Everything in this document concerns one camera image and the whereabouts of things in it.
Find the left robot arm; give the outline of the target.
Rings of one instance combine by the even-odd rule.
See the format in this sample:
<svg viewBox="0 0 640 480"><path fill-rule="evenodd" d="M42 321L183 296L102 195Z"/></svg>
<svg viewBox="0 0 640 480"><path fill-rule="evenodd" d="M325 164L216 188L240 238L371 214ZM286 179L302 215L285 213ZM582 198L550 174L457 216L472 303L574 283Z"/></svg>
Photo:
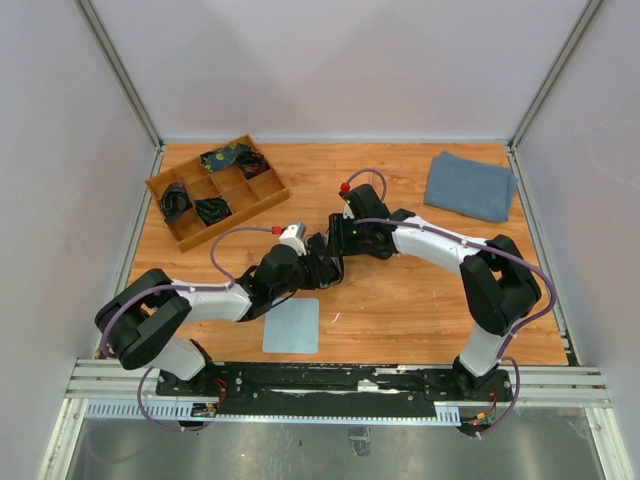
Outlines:
<svg viewBox="0 0 640 480"><path fill-rule="evenodd" d="M252 321L299 290L328 288L343 277L343 260L323 247L311 246L300 255L279 244L232 284L179 282L151 269L104 305L95 325L104 352L124 369L157 368L180 389L200 396L213 386L213 360L197 341L176 336L181 325Z"/></svg>

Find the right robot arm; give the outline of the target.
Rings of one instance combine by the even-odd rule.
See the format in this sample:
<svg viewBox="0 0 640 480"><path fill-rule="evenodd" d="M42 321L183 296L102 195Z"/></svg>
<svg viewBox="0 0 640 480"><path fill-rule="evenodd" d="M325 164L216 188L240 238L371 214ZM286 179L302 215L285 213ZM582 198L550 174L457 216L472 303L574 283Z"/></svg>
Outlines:
<svg viewBox="0 0 640 480"><path fill-rule="evenodd" d="M469 340L453 363L453 387L466 400L486 392L498 354L514 326L541 300L542 292L514 241L464 237L441 229L413 212L390 212L369 184L344 183L341 214L329 219L329 251L334 257L371 255L387 260L409 255L439 266L462 280L474 320Z"/></svg>

